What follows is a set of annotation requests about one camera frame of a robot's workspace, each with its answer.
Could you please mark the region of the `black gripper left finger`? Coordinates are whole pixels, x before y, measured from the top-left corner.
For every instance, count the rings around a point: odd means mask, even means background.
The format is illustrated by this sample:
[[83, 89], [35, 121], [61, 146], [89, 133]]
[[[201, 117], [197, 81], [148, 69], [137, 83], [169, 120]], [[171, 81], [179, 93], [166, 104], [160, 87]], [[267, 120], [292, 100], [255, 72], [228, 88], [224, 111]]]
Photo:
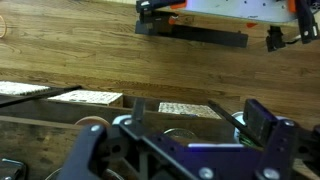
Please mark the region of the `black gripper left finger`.
[[133, 127], [141, 118], [121, 115], [111, 127], [85, 125], [75, 140], [57, 180], [103, 180], [110, 162], [123, 160], [141, 180], [147, 180], [147, 155], [142, 143], [133, 137]]

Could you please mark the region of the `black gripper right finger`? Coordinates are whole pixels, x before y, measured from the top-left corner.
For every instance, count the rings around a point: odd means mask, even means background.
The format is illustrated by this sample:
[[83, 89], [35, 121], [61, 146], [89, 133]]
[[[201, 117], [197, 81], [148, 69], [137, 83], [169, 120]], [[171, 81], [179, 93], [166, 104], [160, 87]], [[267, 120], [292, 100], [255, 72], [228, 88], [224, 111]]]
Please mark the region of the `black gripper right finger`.
[[279, 119], [256, 99], [245, 101], [242, 115], [245, 124], [217, 103], [209, 101], [208, 105], [241, 134], [263, 148], [261, 160], [254, 170], [258, 180], [290, 180], [294, 177], [293, 164], [296, 159], [319, 175], [319, 125], [308, 130], [291, 119]]

